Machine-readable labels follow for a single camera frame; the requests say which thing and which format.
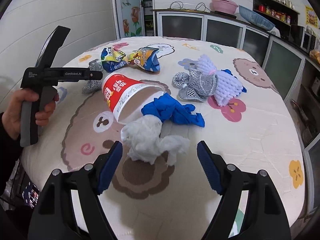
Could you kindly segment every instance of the paper cup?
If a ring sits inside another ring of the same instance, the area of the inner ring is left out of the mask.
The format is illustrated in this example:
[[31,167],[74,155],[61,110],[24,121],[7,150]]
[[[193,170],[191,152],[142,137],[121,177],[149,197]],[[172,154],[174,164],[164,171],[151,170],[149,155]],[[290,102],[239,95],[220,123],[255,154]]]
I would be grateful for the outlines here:
[[162,96],[164,91],[160,86],[111,73],[102,83],[102,93],[117,122],[128,124],[142,117],[144,105]]

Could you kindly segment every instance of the human hand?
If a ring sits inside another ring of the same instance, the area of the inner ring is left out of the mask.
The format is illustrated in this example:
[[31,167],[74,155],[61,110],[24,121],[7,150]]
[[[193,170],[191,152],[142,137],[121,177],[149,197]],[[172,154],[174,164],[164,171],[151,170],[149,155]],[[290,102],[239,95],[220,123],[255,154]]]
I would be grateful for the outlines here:
[[[22,102],[35,102],[38,99],[39,95],[28,88],[17,90],[13,93],[9,106],[2,115],[3,127],[13,140],[16,140],[20,134]],[[59,101],[58,94],[56,94],[54,99],[44,107],[44,111],[36,113],[37,125],[45,126],[48,124],[49,117],[56,108],[55,101]]]

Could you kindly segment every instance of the door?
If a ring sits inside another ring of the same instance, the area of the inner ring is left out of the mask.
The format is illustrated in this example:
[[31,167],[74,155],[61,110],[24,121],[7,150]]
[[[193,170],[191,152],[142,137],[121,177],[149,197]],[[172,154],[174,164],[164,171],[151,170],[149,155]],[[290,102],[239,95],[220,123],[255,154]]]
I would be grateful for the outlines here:
[[120,38],[145,36],[142,0],[116,0]]

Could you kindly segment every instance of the countertop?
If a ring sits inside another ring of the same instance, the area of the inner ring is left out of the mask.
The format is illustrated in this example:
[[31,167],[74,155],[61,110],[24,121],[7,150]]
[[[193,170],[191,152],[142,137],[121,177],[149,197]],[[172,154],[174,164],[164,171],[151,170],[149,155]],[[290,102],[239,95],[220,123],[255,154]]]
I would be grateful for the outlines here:
[[320,64],[314,59],[314,58],[311,58],[310,55],[305,52],[301,47],[297,46],[296,44],[286,40],[286,39],[283,39],[283,38],[280,38],[272,33],[269,33],[267,31],[265,31],[264,29],[260,28],[260,27],[257,27],[251,23],[248,23],[248,22],[244,22],[244,21],[241,21],[241,20],[238,20],[238,19],[234,19],[232,17],[228,17],[228,16],[224,16],[224,15],[221,15],[221,14],[216,14],[214,12],[205,12],[205,11],[199,11],[199,10],[193,10],[193,9],[153,9],[152,11],[154,12],[186,12],[186,13],[197,13],[197,14],[203,14],[203,15],[210,15],[210,16],[215,16],[215,17],[220,17],[220,18],[223,18],[223,19],[228,19],[230,21],[234,21],[234,22],[237,22],[237,23],[241,23],[243,25],[246,25],[246,26],[249,26],[250,28],[253,28],[253,29],[256,29],[260,32],[263,32],[267,35],[269,35],[269,37],[271,36],[274,36],[278,39],[280,39],[281,41],[285,42],[286,44],[288,44],[289,46],[291,46],[292,48],[294,48],[295,50],[297,50],[298,52],[300,52],[301,54],[303,54],[306,59],[308,61],[310,61],[311,63],[313,63],[313,65],[316,65],[317,69],[320,71]]

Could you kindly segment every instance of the bear cartoon print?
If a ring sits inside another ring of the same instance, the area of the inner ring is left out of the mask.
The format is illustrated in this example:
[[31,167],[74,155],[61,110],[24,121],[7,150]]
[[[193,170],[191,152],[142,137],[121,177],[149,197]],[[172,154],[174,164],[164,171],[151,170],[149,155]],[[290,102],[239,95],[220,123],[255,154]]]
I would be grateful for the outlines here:
[[115,141],[121,140],[122,127],[103,94],[97,91],[90,95],[71,118],[62,141],[61,157],[68,170],[79,170],[107,153]]
[[233,65],[235,66],[239,75],[249,83],[255,85],[256,87],[271,88],[276,93],[279,93],[270,78],[258,63],[244,58],[235,58],[233,60]]

